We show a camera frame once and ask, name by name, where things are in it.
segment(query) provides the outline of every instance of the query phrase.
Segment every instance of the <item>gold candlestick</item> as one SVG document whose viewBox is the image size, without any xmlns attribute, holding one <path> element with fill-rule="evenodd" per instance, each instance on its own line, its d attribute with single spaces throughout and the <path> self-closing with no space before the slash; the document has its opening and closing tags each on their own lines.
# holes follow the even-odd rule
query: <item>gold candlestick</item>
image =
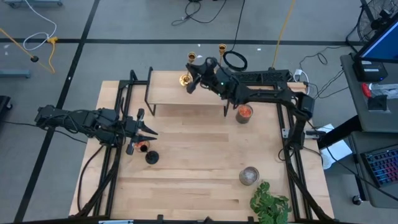
<svg viewBox="0 0 398 224">
<path fill-rule="evenodd" d="M 194 62 L 196 58 L 197 58 L 197 55 L 193 52 L 190 52 L 188 54 L 189 64 L 192 64 L 192 62 Z M 181 86 L 187 86 L 189 83 L 192 82 L 192 80 L 193 80 L 192 76 L 189 74 L 189 71 L 187 71 L 186 75 L 182 75 L 180 77 L 180 84 L 181 84 Z"/>
<path fill-rule="evenodd" d="M 218 50 L 220 51 L 220 66 L 221 66 L 221 64 L 223 63 L 223 55 L 224 55 L 225 50 L 226 50 L 226 45 L 225 44 L 220 44 L 218 46 Z"/>
</svg>

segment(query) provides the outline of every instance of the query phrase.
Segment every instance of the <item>potted plant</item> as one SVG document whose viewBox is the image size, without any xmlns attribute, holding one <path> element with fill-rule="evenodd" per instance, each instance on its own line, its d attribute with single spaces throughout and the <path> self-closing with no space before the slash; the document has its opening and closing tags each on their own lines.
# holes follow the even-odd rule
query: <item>potted plant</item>
<svg viewBox="0 0 398 224">
<path fill-rule="evenodd" d="M 258 215 L 260 224 L 287 223 L 287 214 L 292 211 L 288 198 L 282 195 L 274 197 L 269 193 L 269 183 L 263 182 L 250 200 L 250 207 Z"/>
</svg>

